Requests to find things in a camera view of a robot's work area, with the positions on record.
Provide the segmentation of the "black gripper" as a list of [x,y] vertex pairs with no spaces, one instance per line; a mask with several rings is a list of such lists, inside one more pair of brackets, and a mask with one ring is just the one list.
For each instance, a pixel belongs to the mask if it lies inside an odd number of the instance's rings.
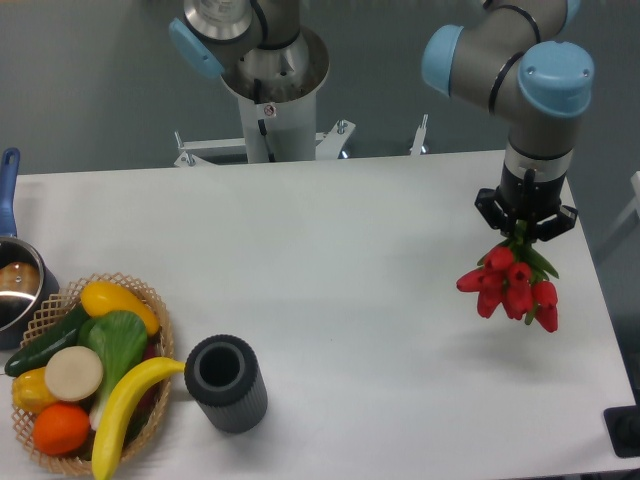
[[547,242],[572,230],[578,219],[575,207],[561,205],[564,180],[561,175],[542,182],[532,169],[518,176],[504,166],[499,187],[481,188],[474,205],[489,227],[502,236],[514,236],[516,223],[522,220],[533,241]]

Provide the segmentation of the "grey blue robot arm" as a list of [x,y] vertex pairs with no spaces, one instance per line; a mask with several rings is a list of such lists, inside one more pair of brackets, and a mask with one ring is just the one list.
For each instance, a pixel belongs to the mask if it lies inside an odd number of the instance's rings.
[[557,36],[578,1],[485,1],[474,28],[445,25],[422,55],[424,82],[509,124],[501,180],[475,205],[505,237],[549,241],[574,228],[578,213],[560,199],[595,66],[582,47]]

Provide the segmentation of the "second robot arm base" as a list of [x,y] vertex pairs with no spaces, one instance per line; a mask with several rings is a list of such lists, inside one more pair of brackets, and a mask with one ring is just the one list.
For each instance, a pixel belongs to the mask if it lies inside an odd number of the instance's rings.
[[168,30],[191,68],[256,104],[301,99],[328,76],[327,47],[302,25],[299,1],[185,1]]

